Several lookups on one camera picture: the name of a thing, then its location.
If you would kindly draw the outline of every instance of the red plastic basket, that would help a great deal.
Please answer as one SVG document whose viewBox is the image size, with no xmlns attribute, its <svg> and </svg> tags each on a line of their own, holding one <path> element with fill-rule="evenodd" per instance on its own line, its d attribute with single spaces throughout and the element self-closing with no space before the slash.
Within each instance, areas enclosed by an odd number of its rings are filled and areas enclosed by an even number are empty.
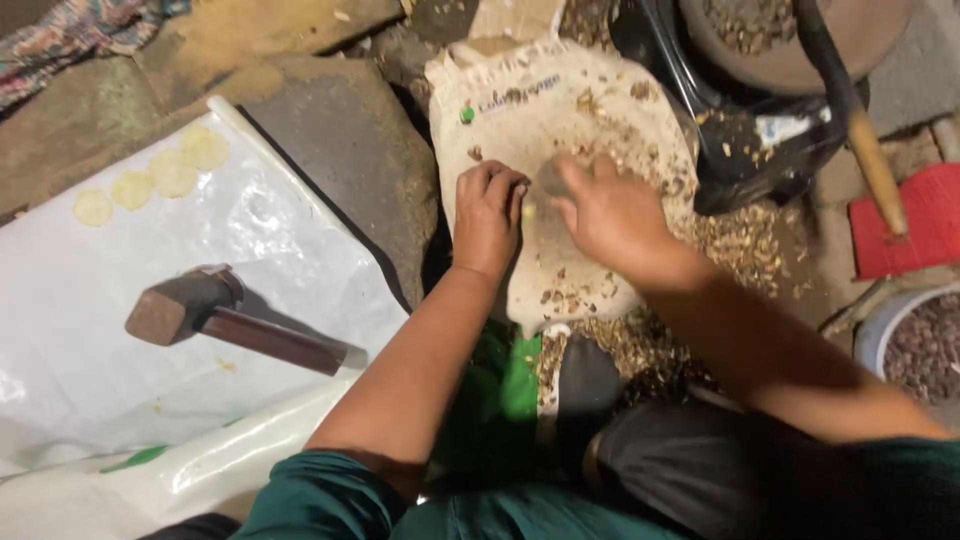
<svg viewBox="0 0 960 540">
<path fill-rule="evenodd" d="M 873 199 L 850 203 L 850 223 L 860 280 L 920 270 L 960 260 L 960 163 L 930 167 L 900 185 L 910 224 L 893 237 Z"/>
</svg>

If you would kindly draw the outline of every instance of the hammer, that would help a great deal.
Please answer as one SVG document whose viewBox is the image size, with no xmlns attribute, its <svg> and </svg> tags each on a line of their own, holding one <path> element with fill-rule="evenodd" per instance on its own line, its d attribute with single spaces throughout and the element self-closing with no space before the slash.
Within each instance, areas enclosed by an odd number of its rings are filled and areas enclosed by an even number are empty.
<svg viewBox="0 0 960 540">
<path fill-rule="evenodd" d="M 125 328 L 164 347 L 199 332 L 325 375 L 337 373 L 345 346 L 238 312 L 244 290 L 225 265 L 196 268 L 143 291 Z"/>
</svg>

